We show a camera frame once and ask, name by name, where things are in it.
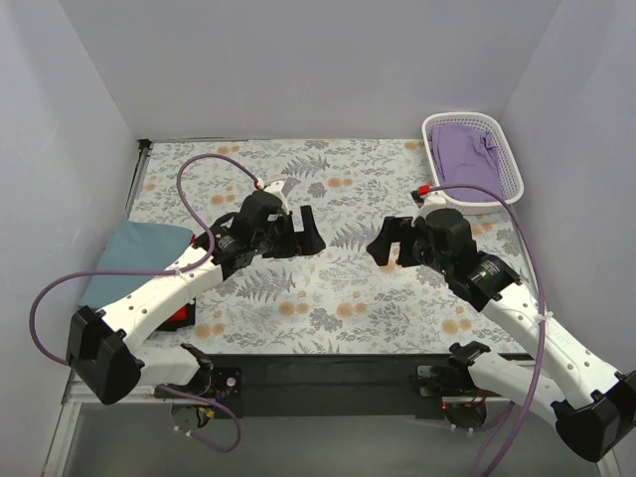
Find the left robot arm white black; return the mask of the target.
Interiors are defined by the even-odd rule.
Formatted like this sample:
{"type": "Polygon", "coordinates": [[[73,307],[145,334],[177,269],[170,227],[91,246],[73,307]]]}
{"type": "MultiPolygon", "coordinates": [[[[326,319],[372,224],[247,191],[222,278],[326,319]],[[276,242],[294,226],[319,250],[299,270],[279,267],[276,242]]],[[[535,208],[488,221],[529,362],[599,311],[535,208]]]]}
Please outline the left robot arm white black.
{"type": "Polygon", "coordinates": [[[255,191],[238,212],[217,221],[163,276],[144,283],[99,309],[81,307],[72,317],[66,359],[103,404],[113,404],[138,386],[167,385],[198,398],[213,382],[213,363],[195,346],[170,350],[145,346],[146,339],[198,295],[249,266],[257,256],[311,256],[325,247],[310,206],[300,209],[302,231],[271,192],[255,191]]]}

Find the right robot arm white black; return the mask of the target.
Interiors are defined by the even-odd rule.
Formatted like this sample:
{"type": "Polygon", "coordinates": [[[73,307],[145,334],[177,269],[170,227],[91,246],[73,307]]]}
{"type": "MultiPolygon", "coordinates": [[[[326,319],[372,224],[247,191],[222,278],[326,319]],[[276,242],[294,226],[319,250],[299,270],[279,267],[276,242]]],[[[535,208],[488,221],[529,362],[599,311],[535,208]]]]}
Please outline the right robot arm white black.
{"type": "Polygon", "coordinates": [[[492,391],[516,403],[532,392],[531,412],[552,425],[576,455],[600,461],[635,427],[635,374],[622,373],[579,343],[548,313],[519,274],[478,249],[471,226],[453,209],[416,218],[387,217],[367,251],[379,266],[393,244],[402,267],[440,273],[453,294],[513,337],[540,366],[540,375],[471,343],[451,353],[451,386],[462,395],[492,391]]]}

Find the purple t shirt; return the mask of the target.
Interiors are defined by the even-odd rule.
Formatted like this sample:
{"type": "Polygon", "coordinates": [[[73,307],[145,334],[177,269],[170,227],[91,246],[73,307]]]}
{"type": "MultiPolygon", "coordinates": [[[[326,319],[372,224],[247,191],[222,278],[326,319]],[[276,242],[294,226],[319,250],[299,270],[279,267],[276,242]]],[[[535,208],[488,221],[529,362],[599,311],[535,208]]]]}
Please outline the purple t shirt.
{"type": "Polygon", "coordinates": [[[444,123],[431,129],[428,143],[440,185],[470,184],[503,196],[499,155],[489,131],[444,123]]]}

